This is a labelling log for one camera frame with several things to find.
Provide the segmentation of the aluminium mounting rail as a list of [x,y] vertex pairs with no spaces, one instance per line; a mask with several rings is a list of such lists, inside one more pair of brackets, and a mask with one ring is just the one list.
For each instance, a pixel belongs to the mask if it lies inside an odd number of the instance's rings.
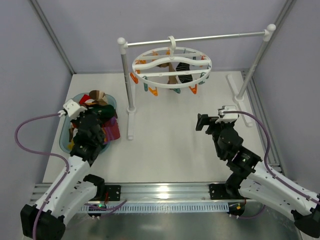
[[227,193],[224,182],[176,182],[176,183],[105,183],[97,188],[98,195],[93,201],[110,202],[125,199],[130,201],[160,200],[196,200],[196,201],[229,201],[252,202],[259,200],[252,196],[231,196]]

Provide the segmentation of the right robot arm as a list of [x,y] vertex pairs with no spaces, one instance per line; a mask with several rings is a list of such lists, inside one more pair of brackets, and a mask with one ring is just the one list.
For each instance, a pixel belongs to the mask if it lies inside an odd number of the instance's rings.
[[320,195],[277,172],[264,157],[243,146],[243,138],[234,129],[241,111],[220,110],[218,116],[198,114],[196,131],[207,126],[217,157],[226,162],[231,175],[225,182],[226,192],[234,198],[249,198],[276,210],[293,221],[298,230],[320,237]]

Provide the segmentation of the dark green dotted sock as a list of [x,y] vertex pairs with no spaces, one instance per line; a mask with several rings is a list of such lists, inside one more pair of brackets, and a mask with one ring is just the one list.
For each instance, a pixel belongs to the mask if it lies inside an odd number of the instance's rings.
[[115,108],[110,104],[108,104],[108,105],[99,105],[99,104],[91,105],[88,107],[88,109],[91,112],[97,114],[99,116],[99,118],[103,119],[103,120],[109,120],[113,117],[116,117],[116,115],[117,115]]

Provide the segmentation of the white round clip hanger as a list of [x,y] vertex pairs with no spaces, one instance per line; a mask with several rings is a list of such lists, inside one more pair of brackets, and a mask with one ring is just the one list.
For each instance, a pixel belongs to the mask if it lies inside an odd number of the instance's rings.
[[154,48],[136,57],[130,76],[136,84],[142,81],[145,91],[149,91],[148,87],[189,88],[196,94],[198,85],[209,78],[211,59],[198,50],[178,47],[172,35],[168,40],[168,47]]

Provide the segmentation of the pile of colourful socks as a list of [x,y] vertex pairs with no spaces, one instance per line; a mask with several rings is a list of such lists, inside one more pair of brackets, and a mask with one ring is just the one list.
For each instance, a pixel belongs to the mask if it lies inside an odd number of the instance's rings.
[[82,93],[63,105],[59,116],[66,115],[63,130],[67,130],[65,148],[71,152],[75,144],[106,149],[110,142],[121,137],[117,122],[116,100],[101,90]]

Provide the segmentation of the translucent blue plastic basin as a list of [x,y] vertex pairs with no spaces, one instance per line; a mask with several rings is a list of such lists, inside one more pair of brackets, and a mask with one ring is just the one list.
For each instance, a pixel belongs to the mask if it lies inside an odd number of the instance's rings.
[[[84,93],[77,94],[74,97],[72,97],[72,99],[75,102],[79,102],[85,94],[88,95],[89,93],[84,92]],[[107,98],[108,103],[110,103],[111,106],[113,106],[115,109],[117,109],[117,102],[116,102],[115,98],[109,94],[106,95],[106,98]],[[70,128],[71,128],[71,120],[70,120],[69,116],[66,115],[65,119],[63,121],[62,130],[61,130],[61,134],[59,137],[59,146],[62,149],[62,151],[64,151],[67,154],[69,154],[71,151],[71,148],[68,147],[71,144],[71,142],[69,141],[69,129]],[[110,145],[111,145],[111,142],[110,141],[107,142],[105,144],[105,147],[101,150],[101,153],[105,152]]]

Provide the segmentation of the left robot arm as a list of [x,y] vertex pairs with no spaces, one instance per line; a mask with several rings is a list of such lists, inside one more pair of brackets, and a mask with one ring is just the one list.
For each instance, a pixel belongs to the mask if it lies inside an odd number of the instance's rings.
[[90,200],[99,200],[105,192],[105,180],[89,174],[104,148],[102,121],[91,110],[75,120],[78,131],[65,167],[47,191],[33,204],[26,204],[20,219],[23,235],[33,240],[60,240],[78,210]]

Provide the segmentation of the white metal clothes rack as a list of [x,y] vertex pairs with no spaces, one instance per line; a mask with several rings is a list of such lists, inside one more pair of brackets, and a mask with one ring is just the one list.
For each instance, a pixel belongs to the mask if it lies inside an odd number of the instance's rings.
[[[201,37],[189,37],[189,38],[174,38],[172,35],[168,36],[166,40],[155,40],[145,42],[127,42],[123,37],[118,38],[117,44],[121,56],[123,75],[126,87],[126,94],[128,99],[128,123],[127,123],[127,138],[129,140],[134,139],[135,131],[135,114],[137,108],[135,106],[135,86],[132,83],[138,84],[143,82],[145,92],[150,92],[154,96],[158,95],[159,89],[182,89],[189,88],[192,92],[196,92],[198,86],[203,84],[206,79],[209,78],[213,68],[213,63],[210,57],[199,50],[178,46],[178,43],[184,42],[196,42],[205,40],[223,40],[223,39],[235,39],[235,38],[248,38],[248,37],[261,37],[262,43],[259,47],[257,55],[249,68],[248,73],[243,80],[242,86],[238,87],[236,79],[231,75],[228,75],[226,80],[230,87],[233,101],[242,112],[248,110],[245,103],[245,92],[247,86],[253,76],[253,73],[258,66],[262,55],[267,48],[268,43],[273,37],[277,27],[275,24],[269,24],[266,29],[260,32],[245,32],[245,33],[233,33],[225,35],[212,35]],[[131,65],[127,60],[127,49],[132,47],[149,46],[149,45],[163,45],[162,47],[150,49],[140,55],[138,55]],[[191,69],[178,72],[150,72],[149,70],[157,65],[164,63],[185,63],[188,64]],[[154,82],[153,78],[160,77],[172,77],[174,75],[185,76],[194,75],[195,80],[188,83],[178,84],[166,84]]]

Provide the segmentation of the orange plastic clip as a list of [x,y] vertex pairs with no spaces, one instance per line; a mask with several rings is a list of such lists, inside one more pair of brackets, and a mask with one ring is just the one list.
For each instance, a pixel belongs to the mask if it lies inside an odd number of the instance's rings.
[[150,93],[152,93],[155,97],[158,96],[158,88],[157,88],[157,87],[154,87],[154,88],[148,87],[148,91],[149,91]]

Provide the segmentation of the teal plastic clip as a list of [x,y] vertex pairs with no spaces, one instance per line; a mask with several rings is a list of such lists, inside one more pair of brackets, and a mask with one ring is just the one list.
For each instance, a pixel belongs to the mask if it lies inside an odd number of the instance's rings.
[[181,89],[180,88],[172,88],[171,90],[174,91],[177,94],[181,93]]

